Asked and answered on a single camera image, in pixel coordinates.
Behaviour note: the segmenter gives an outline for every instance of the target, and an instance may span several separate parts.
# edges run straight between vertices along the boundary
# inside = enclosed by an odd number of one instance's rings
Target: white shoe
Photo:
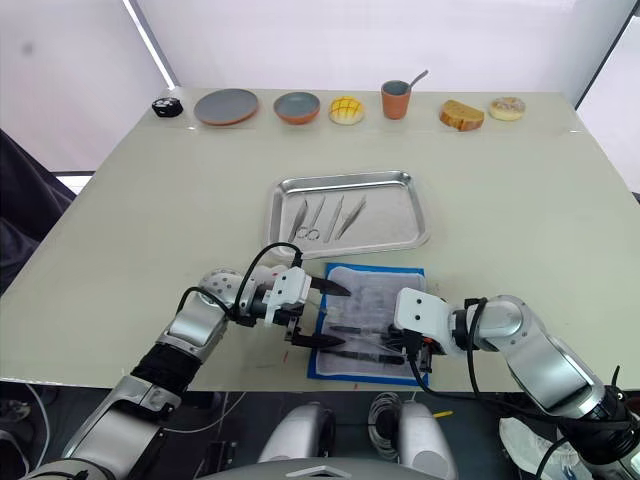
[[[525,472],[536,473],[551,442],[536,435],[515,418],[500,419],[500,440],[511,460]],[[582,464],[578,452],[565,443],[547,462],[542,480],[591,480],[589,470]]]

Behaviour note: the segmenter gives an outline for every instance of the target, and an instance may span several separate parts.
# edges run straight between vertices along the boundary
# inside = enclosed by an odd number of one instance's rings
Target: bread
[[[364,118],[364,105],[353,97],[338,97],[331,102],[329,118],[339,125],[354,125]]]
[[[440,111],[440,121],[461,132],[475,130],[484,122],[484,112],[455,100],[447,100]]]
[[[524,102],[518,97],[496,98],[489,105],[489,113],[497,120],[513,122],[524,115]]]

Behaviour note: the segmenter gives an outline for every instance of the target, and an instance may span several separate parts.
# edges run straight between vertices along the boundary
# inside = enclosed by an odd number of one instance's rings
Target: cable
[[[611,386],[617,388],[618,374],[620,373],[620,365],[616,365],[616,369],[613,371],[613,377],[611,377]]]
[[[247,392],[242,392],[242,395],[240,395],[240,397],[238,397],[238,400],[236,400],[234,402],[234,404],[231,405],[227,411],[222,412],[222,415],[220,416],[220,418],[218,420],[216,420],[213,423],[210,423],[209,425],[207,425],[205,427],[197,428],[195,430],[174,430],[172,428],[165,428],[164,431],[165,432],[171,432],[171,433],[198,433],[198,432],[204,432],[205,430],[209,430],[210,428],[215,427],[218,423],[220,423],[222,420],[224,420],[225,417],[227,415],[229,415],[234,408],[236,408],[236,406],[240,403],[240,401],[244,398],[244,396],[246,394],[247,394]]]
[[[486,408],[488,408],[492,413],[497,414],[502,417],[526,417],[533,420],[538,420],[544,423],[550,423],[554,425],[564,425],[564,426],[580,426],[585,430],[593,430],[593,431],[601,431],[603,428],[607,428],[610,430],[627,430],[632,426],[632,421],[599,421],[599,420],[582,420],[582,419],[570,419],[570,418],[559,418],[553,417],[547,414],[539,414],[531,410],[527,410],[524,408],[520,408],[512,403],[504,402],[501,400],[491,399],[483,397],[480,389],[478,388],[478,383],[475,375],[475,367],[473,362],[473,339],[475,337],[475,331],[478,326],[478,322],[480,320],[480,316],[482,311],[484,310],[484,305],[486,305],[487,299],[482,298],[478,302],[478,308],[474,312],[473,319],[471,321],[471,325],[469,328],[469,336],[467,339],[467,367],[469,369],[469,378],[471,380],[471,385],[473,387],[473,397],[465,397],[461,395],[449,394],[449,393],[441,393],[431,390],[422,380],[422,376],[420,375],[420,371],[416,365],[416,354],[415,353],[407,353],[407,361],[409,366],[411,367],[411,372],[413,373],[416,382],[429,395],[436,398],[447,398],[450,400],[472,400],[481,402]]]
[[[551,458],[551,455],[553,455],[553,452],[555,452],[558,448],[560,448],[562,445],[567,443],[568,440],[569,439],[566,437],[561,438],[560,440],[556,440],[556,442],[549,447],[549,449],[544,454],[544,457],[542,457],[540,464],[538,465],[538,470],[536,470],[535,480],[540,480],[542,478],[542,472],[544,471],[544,467],[547,466],[547,462]]]
[[[225,315],[227,315],[229,318],[233,318],[233,313],[231,312],[231,309],[229,309],[229,307],[227,307],[222,300],[216,297],[213,293],[208,292],[207,290],[201,287],[189,287],[184,291],[184,293],[182,294],[182,298],[180,299],[180,303],[178,304],[176,315],[180,313],[180,311],[184,308],[184,304],[186,303],[187,298],[189,297],[189,294],[192,292],[198,292],[199,294],[204,295],[213,303],[218,305],[224,311]]]
[[[42,460],[44,459],[44,454],[47,453],[47,449],[49,448],[49,440],[51,440],[51,427],[49,426],[49,417],[47,415],[47,411],[44,409],[44,404],[42,403],[42,400],[40,399],[40,395],[38,395],[35,391],[35,389],[29,385],[28,383],[24,384],[25,387],[27,387],[31,393],[33,394],[33,396],[36,398],[36,402],[38,402],[38,406],[40,407],[40,411],[42,412],[42,418],[44,419],[44,428],[45,428],[45,432],[46,432],[46,436],[45,436],[45,440],[44,440],[44,446],[42,447],[42,453],[40,453],[40,458],[38,459],[38,463],[36,463],[36,466],[33,468],[33,470],[36,470],[38,468],[40,468],[40,465],[42,465]]]
[[[296,253],[295,253],[295,256],[293,257],[293,262],[291,262],[291,266],[292,267],[299,267],[300,265],[302,265],[302,250],[300,250],[298,247],[296,247],[293,243],[275,242],[275,243],[272,243],[272,244],[267,245],[266,247],[264,247],[255,256],[255,258],[253,259],[253,262],[251,262],[251,265],[249,265],[249,268],[247,269],[247,272],[244,274],[244,277],[242,278],[242,282],[240,283],[240,288],[238,288],[238,293],[236,294],[236,299],[233,302],[233,307],[232,307],[233,313],[235,315],[239,314],[239,311],[240,311],[240,298],[242,297],[242,292],[244,292],[244,287],[247,285],[247,282],[249,281],[249,278],[251,277],[251,274],[253,273],[253,269],[256,268],[256,265],[258,264],[258,262],[264,256],[265,253],[267,253],[269,250],[271,250],[273,248],[276,248],[276,247],[289,247],[292,250],[294,250]]]
[[[380,435],[376,423],[378,417],[386,412],[391,412],[396,420],[400,417],[400,408],[402,401],[397,394],[393,392],[385,392],[378,395],[369,407],[369,417],[367,418],[367,429],[369,430],[369,439],[378,451],[378,454],[385,460],[395,460],[398,451],[394,448],[391,438]]]
[[[481,299],[479,299],[478,303],[476,304],[476,311],[473,312],[473,318],[471,320],[471,325],[469,326],[469,335],[467,336],[467,368],[469,370],[469,380],[471,381],[473,394],[481,404],[489,408],[489,403],[486,402],[480,394],[480,389],[478,388],[478,380],[476,379],[476,369],[473,365],[473,340],[476,336],[476,330],[478,328],[480,316],[482,315],[487,302],[488,300],[486,299],[486,297],[482,297]]]

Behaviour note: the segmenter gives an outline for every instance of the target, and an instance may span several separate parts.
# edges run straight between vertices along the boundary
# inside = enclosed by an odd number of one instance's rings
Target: wall
[[[634,0],[140,0],[185,86],[561,91],[574,103]]]
[[[0,127],[49,170],[95,170],[164,87],[121,2],[0,2]]]
[[[630,190],[640,192],[640,18],[634,17],[578,109]]]

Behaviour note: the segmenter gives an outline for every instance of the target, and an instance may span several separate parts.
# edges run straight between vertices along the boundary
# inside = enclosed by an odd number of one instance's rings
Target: plate
[[[233,125],[251,117],[258,110],[258,97],[249,90],[226,88],[202,97],[193,113],[207,125]]]

